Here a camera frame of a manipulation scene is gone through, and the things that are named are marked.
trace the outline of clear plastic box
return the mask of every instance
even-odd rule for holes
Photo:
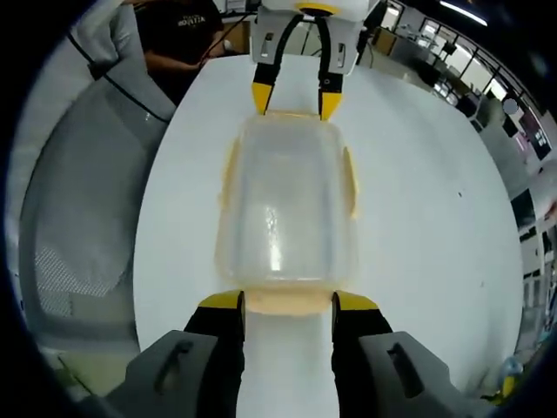
[[[251,118],[223,173],[216,262],[242,288],[336,290],[356,264],[357,186],[339,129],[317,117]]]

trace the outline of black t-shirt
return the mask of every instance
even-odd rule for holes
[[[197,64],[223,29],[212,0],[159,0],[137,12],[144,51]]]

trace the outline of white table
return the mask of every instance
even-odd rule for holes
[[[317,109],[318,59],[286,56],[271,109]],[[147,348],[229,289],[214,266],[221,170],[254,114],[248,57],[211,61],[164,136],[139,217],[134,301]],[[472,390],[513,353],[522,303],[519,236],[495,164],[466,118],[440,99],[357,68],[332,118],[359,180],[359,273],[375,300]],[[246,317],[243,416],[338,416],[331,314]]]

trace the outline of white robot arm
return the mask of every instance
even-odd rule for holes
[[[317,25],[321,39],[319,115],[327,120],[340,103],[343,76],[356,64],[363,22],[379,1],[263,0],[252,31],[252,58],[258,65],[252,91],[258,112],[267,111],[288,37],[299,23],[309,21]]]

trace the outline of ceiling light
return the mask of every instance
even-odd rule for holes
[[[439,3],[440,3],[441,6],[445,6],[449,9],[451,9],[451,10],[458,11],[461,15],[469,17],[472,20],[475,20],[476,22],[478,22],[479,24],[483,24],[484,26],[487,26],[487,22],[484,19],[482,19],[481,17],[477,17],[476,15],[470,13],[468,10],[461,9],[460,7],[455,6],[454,4],[450,4],[450,3],[447,3],[447,2],[443,2],[443,1],[440,1]]]

